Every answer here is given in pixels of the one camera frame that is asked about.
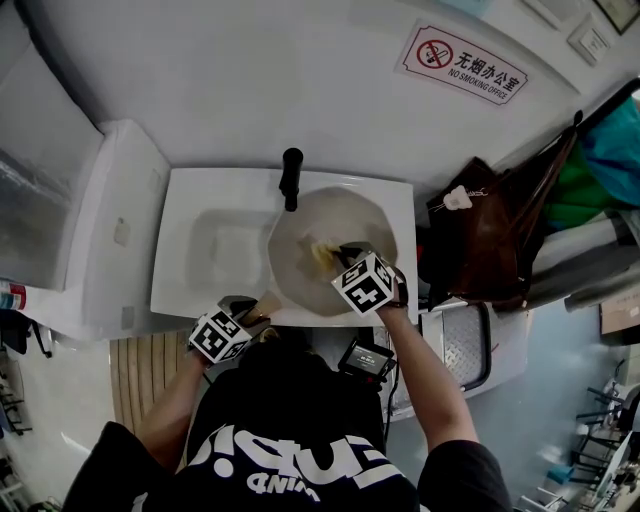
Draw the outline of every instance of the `black faucet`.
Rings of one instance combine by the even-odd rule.
[[[298,208],[298,184],[304,156],[298,148],[289,148],[282,155],[280,192],[284,196],[284,209],[295,212]]]

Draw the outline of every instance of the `tag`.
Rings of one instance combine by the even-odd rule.
[[[458,185],[451,192],[444,196],[442,202],[447,210],[466,210],[471,208],[473,204],[467,195],[464,186]]]

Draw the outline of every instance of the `wooden slat mat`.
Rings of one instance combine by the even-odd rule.
[[[189,331],[111,340],[111,388],[116,421],[133,434],[175,376]]]

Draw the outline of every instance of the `chair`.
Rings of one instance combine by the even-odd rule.
[[[12,348],[18,354],[26,354],[27,338],[31,336],[30,329],[33,330],[42,353],[47,359],[51,358],[53,354],[50,350],[45,350],[40,328],[36,322],[17,311],[0,309],[0,342],[2,344]]]
[[[638,415],[638,405],[640,404],[640,386],[634,387],[627,398],[622,403],[622,410],[620,411],[620,418],[618,419],[618,429],[622,432],[631,432],[640,430],[640,425],[636,422],[636,416]]]
[[[24,400],[16,400],[13,393],[0,384],[0,438],[4,437],[3,431],[14,432],[19,436],[25,432],[33,430],[32,428],[22,427],[22,417],[18,410],[18,405],[24,403]]]
[[[585,425],[599,425],[604,422],[607,416],[613,415],[615,418],[618,415],[618,413],[621,413],[621,411],[623,410],[623,407],[624,407],[623,404],[625,403],[625,400],[623,400],[622,398],[619,398],[617,396],[617,392],[614,391],[615,394],[614,393],[606,394],[594,388],[587,388],[587,391],[589,393],[593,393],[594,395],[596,395],[596,401],[606,405],[606,409],[601,411],[586,412],[586,413],[578,414],[576,416],[577,420],[583,420],[586,418],[595,418],[593,420],[584,422]]]
[[[519,508],[515,510],[523,510],[526,512],[549,512],[559,511],[569,504],[562,496],[554,494],[552,492],[537,488],[538,501],[534,501],[526,496],[520,496]]]

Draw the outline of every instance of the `picture frame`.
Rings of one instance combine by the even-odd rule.
[[[624,34],[640,17],[640,0],[593,0],[618,34]]]

